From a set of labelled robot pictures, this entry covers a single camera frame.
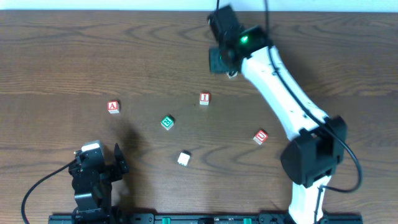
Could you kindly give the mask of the red letter I block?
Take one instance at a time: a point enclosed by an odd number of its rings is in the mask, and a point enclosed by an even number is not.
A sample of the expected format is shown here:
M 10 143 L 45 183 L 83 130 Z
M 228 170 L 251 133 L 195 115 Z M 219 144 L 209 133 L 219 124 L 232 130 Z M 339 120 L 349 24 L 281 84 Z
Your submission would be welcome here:
M 201 105 L 209 105 L 210 103 L 210 93 L 201 92 L 200 93 L 200 104 Z

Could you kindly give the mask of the red letter A block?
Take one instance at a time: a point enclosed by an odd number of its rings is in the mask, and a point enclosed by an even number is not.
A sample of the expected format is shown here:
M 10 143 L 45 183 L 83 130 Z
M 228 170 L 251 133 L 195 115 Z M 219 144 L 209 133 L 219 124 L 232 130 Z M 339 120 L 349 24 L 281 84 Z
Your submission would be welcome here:
M 111 114 L 120 113 L 120 106 L 118 101 L 107 102 L 107 110 Z

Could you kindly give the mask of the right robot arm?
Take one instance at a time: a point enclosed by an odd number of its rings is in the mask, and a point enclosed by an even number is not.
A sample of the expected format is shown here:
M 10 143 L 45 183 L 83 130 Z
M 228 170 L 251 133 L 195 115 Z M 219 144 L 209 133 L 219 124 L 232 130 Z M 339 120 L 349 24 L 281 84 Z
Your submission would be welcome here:
M 299 87 L 279 51 L 260 27 L 212 25 L 218 43 L 209 50 L 214 73 L 242 73 L 265 98 L 278 117 L 289 143 L 280 156 L 293 183 L 288 220 L 293 223 L 330 223 L 322 203 L 336 168 L 343 161 L 347 126 L 330 118 Z

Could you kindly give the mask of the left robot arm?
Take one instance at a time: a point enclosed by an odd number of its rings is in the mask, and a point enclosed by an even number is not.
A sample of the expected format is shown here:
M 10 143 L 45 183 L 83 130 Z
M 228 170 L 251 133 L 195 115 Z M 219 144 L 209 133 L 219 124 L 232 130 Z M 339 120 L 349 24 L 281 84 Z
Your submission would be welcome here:
M 73 223 L 127 223 L 128 218 L 111 203 L 112 183 L 129 172 L 119 145 L 114 145 L 114 161 L 106 164 L 99 141 L 85 144 L 75 153 L 75 162 L 68 168 L 77 204 Z

